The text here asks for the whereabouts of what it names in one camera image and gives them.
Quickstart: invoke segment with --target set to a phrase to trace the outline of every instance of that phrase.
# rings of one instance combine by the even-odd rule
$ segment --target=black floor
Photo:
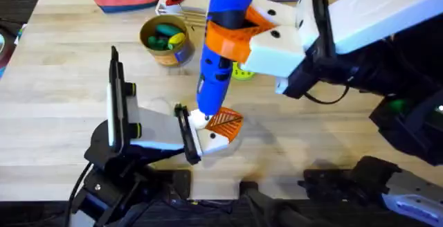
[[[37,0],[0,0],[0,17],[27,21]],[[301,213],[313,218],[326,218],[342,226],[424,226],[378,208],[360,208],[347,204],[316,205],[310,201],[295,201]],[[0,226],[61,226],[60,214],[64,202],[2,202],[0,203]],[[243,201],[233,207],[231,214],[220,211],[207,213],[183,212],[162,203],[154,204],[137,222],[136,226],[254,226],[251,211]]]
[[[311,219],[324,219],[342,227],[426,227],[418,221],[376,207],[362,208],[347,203],[316,205],[308,200],[293,202],[304,216]],[[64,202],[0,203],[0,226],[62,226],[63,208]],[[163,203],[155,203],[134,224],[134,227],[255,226],[254,218],[244,200],[233,205],[231,214],[229,214],[230,209],[202,212],[180,209],[178,211]]]

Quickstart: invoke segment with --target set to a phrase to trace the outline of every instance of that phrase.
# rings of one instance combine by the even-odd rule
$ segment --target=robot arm
[[[300,0],[292,7],[252,0],[242,8],[246,23],[235,30],[213,21],[210,6],[204,50],[245,71],[275,76],[275,92],[291,98],[321,102],[308,92],[318,81],[342,84],[345,93],[352,87],[383,96],[370,116],[379,132],[398,150],[437,165],[443,163],[439,1]],[[216,79],[208,73],[213,66],[202,57],[203,80]],[[228,79],[223,89],[211,84],[200,82],[197,89],[207,116],[221,106]]]
[[[443,226],[443,188],[379,158],[364,156],[352,170],[305,170],[310,199],[374,204],[432,226]]]

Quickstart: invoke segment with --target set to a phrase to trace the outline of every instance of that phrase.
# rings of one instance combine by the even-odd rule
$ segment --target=wooden table
[[[166,114],[174,103],[196,107],[203,31],[196,28],[193,60],[165,68],[138,42],[154,9],[105,15],[92,0],[39,0],[0,81],[0,200],[66,200],[86,164],[83,154],[106,116],[111,45],[120,52],[142,107]],[[352,167],[363,155],[395,162],[443,185],[442,168],[393,149],[368,118],[379,97],[351,90],[322,106],[273,92],[274,78],[231,82],[224,105],[244,114],[237,140],[190,167],[183,155],[156,164],[193,171],[192,198],[232,199],[243,177],[272,196],[305,198],[296,185],[308,167]],[[315,86],[323,100],[343,87]]]

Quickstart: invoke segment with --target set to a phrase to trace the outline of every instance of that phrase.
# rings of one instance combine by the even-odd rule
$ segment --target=cable
[[[218,201],[215,201],[215,200],[207,200],[207,199],[199,200],[199,202],[201,202],[201,203],[212,203],[212,204],[216,204],[216,205],[220,205],[220,206],[229,206],[229,205],[233,204],[234,200],[230,200],[228,203],[222,203],[222,202],[218,202]]]
[[[3,30],[5,33],[11,35],[12,37],[16,38],[17,34],[14,34],[11,30],[9,30],[6,26],[2,26],[0,24],[0,30]]]
[[[312,96],[311,94],[309,94],[308,92],[306,92],[306,93],[304,94],[304,96],[305,96],[306,98],[308,98],[309,100],[311,100],[311,101],[313,101],[313,102],[315,102],[315,103],[321,104],[321,105],[332,105],[332,104],[335,104],[335,103],[339,102],[341,99],[343,99],[343,98],[346,96],[346,94],[347,94],[348,91],[349,91],[349,86],[346,85],[345,90],[344,90],[343,94],[340,96],[340,98],[338,98],[337,100],[331,101],[331,102],[324,102],[324,101],[322,101],[322,100],[319,100],[319,99],[313,97],[313,96]]]
[[[423,79],[423,75],[421,72],[419,72],[414,66],[412,66],[407,60],[405,55],[403,54],[403,51],[398,48],[393,40],[390,39],[382,39],[382,41],[391,49],[391,51],[394,53],[394,56],[396,57],[399,64],[407,69],[409,72],[413,73],[417,78]]]
[[[168,202],[166,202],[164,200],[162,202],[167,207],[169,207],[169,208],[171,208],[173,210],[181,211],[181,212],[188,212],[188,213],[192,213],[192,214],[206,214],[206,213],[214,212],[214,211],[218,210],[218,211],[220,211],[222,213],[230,215],[233,212],[233,206],[234,206],[236,200],[232,200],[230,203],[227,203],[227,204],[222,203],[221,206],[211,206],[211,205],[202,204],[202,203],[198,203],[198,204],[194,205],[194,204],[191,204],[191,203],[185,201],[188,204],[188,206],[186,206],[186,209],[177,208],[177,207],[173,206],[172,204],[170,204],[170,203],[168,203]],[[195,208],[210,208],[210,210],[198,211]]]
[[[77,193],[77,190],[78,190],[78,187],[80,186],[80,183],[82,182],[84,176],[88,172],[88,170],[91,167],[91,165],[92,165],[92,163],[89,162],[86,165],[86,167],[84,167],[82,173],[80,174],[80,176],[77,179],[77,182],[75,182],[74,188],[72,188],[71,195],[69,196],[69,200],[68,200],[68,203],[66,205],[66,209],[64,211],[64,223],[63,223],[64,227],[69,227],[69,220],[71,218],[72,201],[74,200],[75,193]]]

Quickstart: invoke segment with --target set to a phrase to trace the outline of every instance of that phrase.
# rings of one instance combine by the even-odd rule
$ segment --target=dark carpet
[[[418,221],[396,215],[377,207],[359,207],[349,203],[315,204],[308,200],[293,201],[299,211],[311,219],[324,219],[342,227],[426,227]],[[62,226],[64,202],[0,203],[0,226]],[[233,204],[232,213],[226,210],[190,212],[155,203],[134,224],[134,227],[149,226],[255,226],[254,218],[245,200]]]

